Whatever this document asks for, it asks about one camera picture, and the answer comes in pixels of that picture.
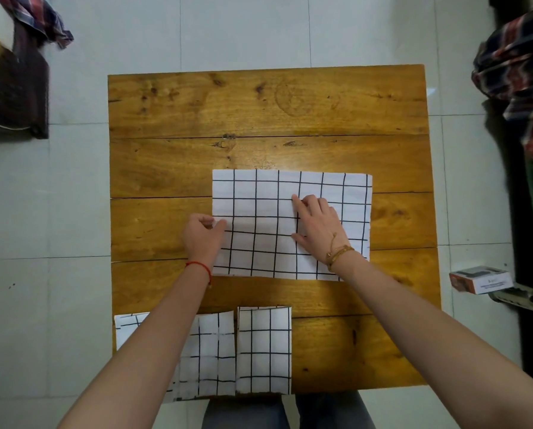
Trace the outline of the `person's left hand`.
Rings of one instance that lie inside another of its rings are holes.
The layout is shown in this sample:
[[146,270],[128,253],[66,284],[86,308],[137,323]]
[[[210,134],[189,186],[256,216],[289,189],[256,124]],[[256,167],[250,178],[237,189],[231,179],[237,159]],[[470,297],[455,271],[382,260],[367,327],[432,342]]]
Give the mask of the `person's left hand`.
[[205,228],[206,220],[215,218],[199,213],[191,214],[184,227],[182,240],[188,261],[199,262],[212,270],[223,245],[225,233],[212,234]]

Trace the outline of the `person's right hand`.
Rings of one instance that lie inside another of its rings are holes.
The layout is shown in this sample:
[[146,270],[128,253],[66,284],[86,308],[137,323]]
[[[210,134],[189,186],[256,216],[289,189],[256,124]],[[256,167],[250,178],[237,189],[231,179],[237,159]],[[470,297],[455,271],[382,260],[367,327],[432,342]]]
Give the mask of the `person's right hand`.
[[309,239],[310,255],[331,270],[338,257],[353,250],[336,210],[325,198],[313,194],[303,199],[293,194],[291,201],[302,230],[296,233]]

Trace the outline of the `large white checked cloth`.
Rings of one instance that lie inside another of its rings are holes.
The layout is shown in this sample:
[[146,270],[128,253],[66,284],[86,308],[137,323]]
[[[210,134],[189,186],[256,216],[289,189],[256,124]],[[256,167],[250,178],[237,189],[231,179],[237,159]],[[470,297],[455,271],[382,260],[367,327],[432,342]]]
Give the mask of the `large white checked cloth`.
[[291,196],[325,198],[337,212],[353,249],[370,256],[373,181],[369,174],[285,170],[212,173],[213,216],[227,229],[215,276],[339,281],[292,239],[303,233]]

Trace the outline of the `person's left forearm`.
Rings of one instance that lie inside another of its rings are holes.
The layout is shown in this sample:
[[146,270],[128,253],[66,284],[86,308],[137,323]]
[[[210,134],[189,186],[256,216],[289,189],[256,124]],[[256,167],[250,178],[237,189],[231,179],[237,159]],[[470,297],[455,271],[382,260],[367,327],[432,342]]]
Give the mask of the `person's left forearm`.
[[151,429],[211,281],[187,262],[170,291],[108,361],[57,429]]

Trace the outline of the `person's right forearm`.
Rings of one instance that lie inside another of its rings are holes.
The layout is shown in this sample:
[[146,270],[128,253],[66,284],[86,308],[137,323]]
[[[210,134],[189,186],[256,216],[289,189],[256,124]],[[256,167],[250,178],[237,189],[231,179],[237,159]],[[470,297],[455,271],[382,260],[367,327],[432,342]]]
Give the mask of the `person's right forearm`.
[[331,270],[354,288],[461,429],[533,429],[533,378],[352,250]]

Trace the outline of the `narrow folded white checked cloth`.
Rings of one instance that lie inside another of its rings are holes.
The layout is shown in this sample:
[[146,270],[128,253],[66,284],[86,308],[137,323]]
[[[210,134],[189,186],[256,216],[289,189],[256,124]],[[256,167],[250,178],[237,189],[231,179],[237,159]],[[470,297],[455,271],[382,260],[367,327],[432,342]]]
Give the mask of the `narrow folded white checked cloth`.
[[291,307],[238,307],[235,391],[290,395]]

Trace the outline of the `wide folded white checked cloth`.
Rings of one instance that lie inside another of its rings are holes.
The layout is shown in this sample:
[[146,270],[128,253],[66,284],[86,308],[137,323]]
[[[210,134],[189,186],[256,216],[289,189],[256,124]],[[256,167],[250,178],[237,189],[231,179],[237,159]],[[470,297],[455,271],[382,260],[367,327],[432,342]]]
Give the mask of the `wide folded white checked cloth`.
[[164,400],[235,395],[234,312],[196,315]]

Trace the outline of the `person's grey trousers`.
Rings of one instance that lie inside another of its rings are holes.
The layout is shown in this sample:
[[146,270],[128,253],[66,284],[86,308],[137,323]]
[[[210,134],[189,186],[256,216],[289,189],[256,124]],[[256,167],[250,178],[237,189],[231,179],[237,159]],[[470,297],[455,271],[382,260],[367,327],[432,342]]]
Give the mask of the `person's grey trousers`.
[[[299,429],[376,429],[357,390],[295,396]],[[201,429],[290,429],[281,395],[211,399]]]

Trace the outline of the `small orange and white box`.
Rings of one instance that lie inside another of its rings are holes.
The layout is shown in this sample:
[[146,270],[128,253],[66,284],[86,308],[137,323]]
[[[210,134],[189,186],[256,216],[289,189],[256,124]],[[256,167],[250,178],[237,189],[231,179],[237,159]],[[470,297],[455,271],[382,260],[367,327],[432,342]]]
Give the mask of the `small orange and white box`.
[[459,292],[484,295],[514,287],[509,272],[490,266],[475,266],[449,273],[450,283]]

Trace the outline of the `black furniture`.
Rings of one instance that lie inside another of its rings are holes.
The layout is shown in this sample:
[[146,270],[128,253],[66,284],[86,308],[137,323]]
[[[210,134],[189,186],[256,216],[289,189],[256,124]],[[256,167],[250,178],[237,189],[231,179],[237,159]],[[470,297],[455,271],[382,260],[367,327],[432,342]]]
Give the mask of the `black furniture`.
[[[495,10],[497,29],[533,10],[528,8],[527,0],[489,1]],[[488,109],[491,112],[489,125],[496,129],[496,139],[506,167],[516,281],[521,285],[533,287],[533,208],[525,165],[525,158],[528,156],[520,144],[517,132],[503,117],[506,103],[488,99]],[[521,358],[523,368],[533,377],[533,312],[520,309]]]

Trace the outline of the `grey sandal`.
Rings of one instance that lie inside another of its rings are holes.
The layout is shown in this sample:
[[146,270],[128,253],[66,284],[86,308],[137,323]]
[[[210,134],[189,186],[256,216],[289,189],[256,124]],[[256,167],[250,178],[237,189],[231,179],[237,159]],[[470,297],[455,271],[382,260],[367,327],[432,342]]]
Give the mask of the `grey sandal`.
[[515,282],[511,288],[493,291],[488,295],[495,302],[506,303],[533,312],[533,287]]

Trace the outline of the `dark brown woven chair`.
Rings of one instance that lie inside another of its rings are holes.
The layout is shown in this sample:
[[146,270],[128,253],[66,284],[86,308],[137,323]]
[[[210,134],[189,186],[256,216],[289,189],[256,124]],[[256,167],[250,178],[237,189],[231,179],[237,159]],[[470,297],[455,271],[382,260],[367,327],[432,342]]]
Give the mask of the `dark brown woven chair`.
[[0,42],[0,134],[49,138],[49,66],[42,43],[16,20],[12,49]]

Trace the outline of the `small red blue plaid cloth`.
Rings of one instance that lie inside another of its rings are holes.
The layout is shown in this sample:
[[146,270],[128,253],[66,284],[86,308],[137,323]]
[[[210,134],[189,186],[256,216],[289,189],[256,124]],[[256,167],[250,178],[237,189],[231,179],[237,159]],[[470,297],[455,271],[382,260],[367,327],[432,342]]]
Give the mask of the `small red blue plaid cloth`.
[[46,0],[0,0],[12,17],[31,28],[41,44],[55,43],[65,49],[74,41],[61,16]]

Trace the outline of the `red plaid shirt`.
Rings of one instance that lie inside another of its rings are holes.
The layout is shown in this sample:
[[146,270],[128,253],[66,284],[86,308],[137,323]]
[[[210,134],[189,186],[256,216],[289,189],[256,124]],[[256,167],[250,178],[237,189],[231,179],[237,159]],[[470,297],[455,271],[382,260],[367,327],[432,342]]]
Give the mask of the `red plaid shirt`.
[[533,10],[480,45],[471,80],[486,97],[506,103],[503,117],[533,161]]

